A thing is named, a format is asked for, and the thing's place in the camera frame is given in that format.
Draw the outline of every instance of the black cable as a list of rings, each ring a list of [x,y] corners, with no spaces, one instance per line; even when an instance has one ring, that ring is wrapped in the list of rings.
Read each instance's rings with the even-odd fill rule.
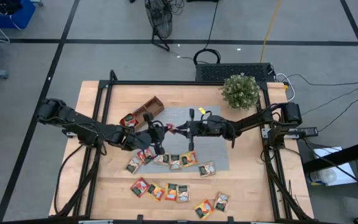
[[[314,150],[312,150],[312,148],[310,148],[310,146],[309,146],[310,142],[307,141],[307,140],[305,140],[304,138],[301,138],[301,139],[304,140],[304,142],[306,143],[306,146],[308,146],[308,149],[309,149],[314,155],[316,155],[318,158],[322,159],[323,161],[325,161],[325,162],[331,164],[332,166],[335,166],[337,169],[339,169],[339,170],[342,171],[344,174],[348,175],[350,178],[354,179],[354,180],[358,183],[358,179],[357,179],[357,178],[355,178],[353,175],[350,175],[350,173],[344,171],[342,168],[340,168],[339,166],[337,166],[335,163],[333,163],[333,162],[329,161],[328,159],[326,159],[326,158],[324,158],[324,157],[318,155],[317,153],[315,153]]]
[[[158,123],[159,125],[161,125],[162,128],[164,127],[164,124],[161,121],[153,121],[152,124],[154,123]]]
[[[179,3],[178,0],[167,0],[167,1],[170,5],[172,14],[179,16],[183,12],[183,8],[185,7],[184,0],[179,0],[180,1]]]
[[[213,18],[213,20],[212,20],[211,30],[209,31],[208,41],[207,41],[207,43],[206,43],[206,45],[205,45],[205,47],[204,47],[204,50],[208,47],[208,45],[209,45],[209,40],[211,39],[211,34],[212,34],[212,30],[213,30],[214,23],[215,23],[216,11],[217,11],[217,9],[218,9],[218,2],[219,2],[219,1],[216,1],[215,12],[214,12],[214,18]]]
[[[80,145],[78,148],[76,148],[70,155],[67,156],[67,158],[63,161],[62,165],[60,166],[59,169],[59,173],[57,175],[57,182],[56,182],[56,187],[55,187],[55,198],[53,199],[53,207],[55,209],[55,213],[58,213],[58,209],[57,209],[57,193],[59,191],[59,183],[60,183],[60,176],[62,174],[62,170],[66,164],[66,162],[69,160],[69,158],[71,156],[74,156],[74,154],[76,154],[84,145]]]
[[[280,115],[278,112],[274,112],[274,113],[272,114],[272,116],[275,115],[275,114],[278,115],[278,121],[281,121],[281,115]]]
[[[318,108],[320,108],[320,107],[322,107],[322,106],[325,106],[325,105],[329,104],[330,102],[339,99],[339,98],[342,97],[342,96],[349,95],[349,94],[353,93],[353,92],[356,91],[356,90],[358,90],[358,88],[356,88],[356,89],[350,91],[349,93],[342,94],[341,96],[339,96],[339,97],[337,97],[337,98],[333,98],[332,100],[328,101],[327,103],[324,103],[324,104],[322,104],[322,105],[320,105],[320,106],[318,106],[318,107],[316,107],[316,108],[310,109],[310,110],[306,111],[305,113],[303,113],[302,116],[305,115],[305,114],[307,114],[307,113],[309,113],[309,112],[311,112],[311,111],[317,110]]]
[[[175,55],[177,55],[177,56],[179,56],[180,58],[185,58],[185,59],[190,59],[190,60],[194,60],[194,58],[192,58],[192,57],[182,57],[180,54],[178,54],[178,53],[176,53],[176,52],[173,52],[173,51],[169,51],[170,53],[173,53],[173,54],[175,54]]]
[[[207,49],[208,45],[209,45],[209,41],[211,40],[211,34],[212,34],[212,30],[213,30],[213,27],[214,27],[214,23],[215,23],[215,17],[216,17],[216,11],[218,10],[218,2],[219,1],[216,1],[216,5],[215,5],[215,11],[214,11],[214,17],[212,19],[212,24],[211,24],[211,30],[209,31],[209,36],[208,36],[208,40],[207,40],[207,43],[204,47],[204,49],[202,50],[199,50],[195,53],[195,55],[193,56],[195,59],[198,58],[198,55],[202,52],[211,52],[212,54],[214,54],[216,57],[217,57],[217,61],[216,63],[221,63],[221,54],[217,51],[217,50],[214,50],[214,49]],[[193,63],[195,65],[197,65],[197,61],[193,59]]]
[[[338,83],[338,84],[315,84],[315,83],[310,83],[308,80],[306,80],[305,78],[303,78],[303,76],[299,75],[299,74],[293,74],[293,75],[289,75],[287,76],[287,78],[290,78],[292,76],[299,76],[301,77],[305,82],[307,82],[309,85],[313,85],[313,86],[341,86],[341,85],[355,85],[358,84],[358,82],[354,82],[354,83]]]
[[[212,111],[205,111],[205,114],[206,114],[206,113],[209,113],[209,116],[212,115]],[[202,114],[202,115],[201,115],[200,120],[203,120],[205,114]]]
[[[349,109],[349,108],[350,108],[354,103],[356,103],[357,101],[358,101],[358,99],[355,100],[355,101],[353,101],[349,106],[347,106],[347,108],[346,108],[344,111],[342,111],[341,114],[339,114],[338,116],[336,116],[336,118],[334,118],[329,124],[327,124],[327,125],[326,125],[325,127],[323,127],[321,130],[317,130],[317,132],[324,131],[324,129],[326,129],[328,126],[332,125],[334,121],[336,121],[340,116],[342,116],[342,114],[344,114],[344,113],[347,111],[347,109]]]
[[[290,151],[290,152],[293,152],[293,153],[297,154],[298,156],[301,156],[301,154],[300,154],[299,152],[296,152],[296,151],[293,150],[293,149],[289,149],[289,148],[287,148],[287,147],[283,147],[282,149],[288,150],[288,151]]]
[[[260,155],[259,155],[260,160],[263,161],[263,162],[266,162],[266,160],[264,160],[263,157],[262,157],[262,155],[263,155],[265,152],[269,152],[269,150],[265,150],[265,149],[264,149],[264,150],[262,150],[262,152],[260,152]],[[276,151],[273,150],[273,156],[270,157],[270,154],[269,154],[269,155],[268,155],[269,159],[268,159],[267,162],[271,162],[271,161],[274,159],[275,156],[276,156]]]

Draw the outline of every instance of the metal rod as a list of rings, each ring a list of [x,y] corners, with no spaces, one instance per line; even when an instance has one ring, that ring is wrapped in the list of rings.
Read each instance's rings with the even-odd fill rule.
[[[261,105],[260,100],[259,100],[259,104],[257,105],[257,111],[259,112],[261,110],[262,110],[262,105]],[[263,144],[263,148],[264,148],[263,150],[265,152],[268,152],[269,149],[266,146],[266,144],[264,143],[265,140],[263,139],[263,136],[262,136],[262,126],[260,127],[260,137],[262,138],[262,144]],[[268,161],[270,159],[269,154],[264,153],[264,155],[265,155],[265,161]],[[266,165],[266,170],[267,170],[269,168],[267,162],[265,162],[265,165]],[[267,180],[268,180],[268,187],[269,187],[269,190],[270,190],[270,199],[272,201],[272,207],[273,207],[273,217],[274,217],[274,220],[278,220],[280,218],[280,210],[278,209],[277,195],[276,195],[274,183],[273,183],[273,180],[271,178],[269,178],[269,177],[267,178]]]
[[[323,157],[335,165],[341,165],[350,161],[354,161],[358,159],[358,144],[355,146],[348,147],[341,151],[328,154]],[[306,162],[303,164],[303,171],[305,173],[310,173],[314,171],[319,171],[321,169],[326,169],[333,167],[334,165],[322,160],[322,158],[313,159],[312,161]]]
[[[101,97],[102,97],[102,91],[103,91],[102,88],[98,88],[98,92],[96,94],[96,99],[95,99],[95,102],[94,102],[92,119],[95,119],[95,120],[97,120],[97,118],[98,118],[98,113],[99,113],[99,108],[100,108],[100,100],[101,100]],[[80,186],[81,183],[84,181],[86,173],[88,172],[88,165],[89,165],[89,162],[90,162],[90,156],[91,156],[91,148],[87,147],[85,149],[84,161],[82,163],[80,181],[78,183],[78,186]],[[80,197],[78,199],[77,203],[75,203],[75,205],[74,205],[73,216],[76,216],[76,215],[78,215],[80,213],[81,199],[82,199],[82,197]]]
[[[106,100],[104,101],[103,115],[102,115],[102,120],[101,120],[101,122],[103,124],[106,124],[106,121],[107,121],[113,84],[114,84],[114,82],[110,82],[108,85],[108,89],[107,89],[107,93],[106,93]],[[88,194],[88,199],[86,201],[85,215],[88,215],[88,216],[91,215],[94,191],[96,188],[96,181],[98,179],[99,162],[100,162],[100,157],[101,157],[100,151],[101,151],[101,146],[98,146],[98,149],[95,152],[95,158],[94,158],[94,161],[97,162],[98,166],[96,168],[95,175],[92,178],[91,183],[89,185],[89,194]]]
[[[195,85],[195,86],[222,86],[224,81],[114,81],[115,85]]]
[[[321,221],[317,221],[317,220],[292,220],[292,219],[284,219],[284,218],[279,218],[276,223],[281,223],[281,224],[338,224],[338,223],[328,223],[328,222],[321,222]]]
[[[283,186],[287,189],[287,185],[285,183],[285,176],[284,176],[283,164],[281,161],[280,151],[277,150],[275,153],[276,153],[275,162],[276,162],[276,167],[277,167],[278,178],[280,179]],[[289,206],[287,200],[285,200],[285,198],[283,198],[283,203],[284,203],[285,216],[286,216],[286,218],[291,219],[292,212],[291,212],[290,206]]]
[[[267,90],[263,90],[263,91],[264,91],[265,104],[266,104],[266,106],[268,106],[268,105],[270,105],[269,93]],[[276,151],[275,153],[276,153],[275,162],[276,162],[278,178],[280,179],[283,186],[287,189],[287,186],[285,183],[285,176],[284,176],[283,164],[281,161],[280,151]],[[292,212],[291,212],[290,206],[289,206],[288,202],[285,200],[285,198],[283,198],[283,203],[284,203],[285,217],[291,219]]]

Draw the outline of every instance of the potted plant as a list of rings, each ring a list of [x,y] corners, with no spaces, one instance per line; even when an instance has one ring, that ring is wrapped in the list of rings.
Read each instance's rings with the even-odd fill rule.
[[[230,107],[235,109],[248,110],[255,106],[259,99],[259,86],[254,77],[232,75],[225,82],[222,89],[222,96]]]

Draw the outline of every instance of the electric fan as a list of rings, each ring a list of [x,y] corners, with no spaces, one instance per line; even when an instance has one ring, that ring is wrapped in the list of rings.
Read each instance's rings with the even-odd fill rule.
[[[167,0],[145,0],[147,17],[153,28],[152,44],[169,51],[169,46],[163,39],[169,37],[172,33],[172,12],[171,5]],[[154,42],[154,36],[157,36],[165,46]]]

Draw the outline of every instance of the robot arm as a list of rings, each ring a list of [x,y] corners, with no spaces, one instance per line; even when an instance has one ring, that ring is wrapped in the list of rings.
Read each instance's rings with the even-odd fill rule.
[[[123,150],[133,151],[134,149],[147,149],[154,143],[156,154],[165,153],[161,142],[168,129],[152,123],[151,114],[144,115],[149,128],[145,131],[133,132],[132,128],[103,124],[77,113],[73,108],[66,106],[62,100],[45,99],[36,117],[37,121],[42,124],[51,124],[76,133],[80,143],[89,147],[96,147],[98,141],[102,140]]]
[[[280,119],[273,119],[274,111],[281,109]],[[203,136],[222,136],[226,140],[232,141],[234,147],[235,138],[239,137],[244,131],[252,128],[271,124],[273,128],[267,133],[268,143],[273,146],[277,140],[282,139],[290,128],[295,128],[302,123],[299,106],[295,103],[278,103],[272,104],[264,110],[248,116],[239,121],[230,121],[221,116],[211,115],[207,119],[194,121],[194,110],[190,109],[190,121],[178,127],[171,127],[172,133],[184,135],[190,140],[189,151],[194,149],[193,138]]]

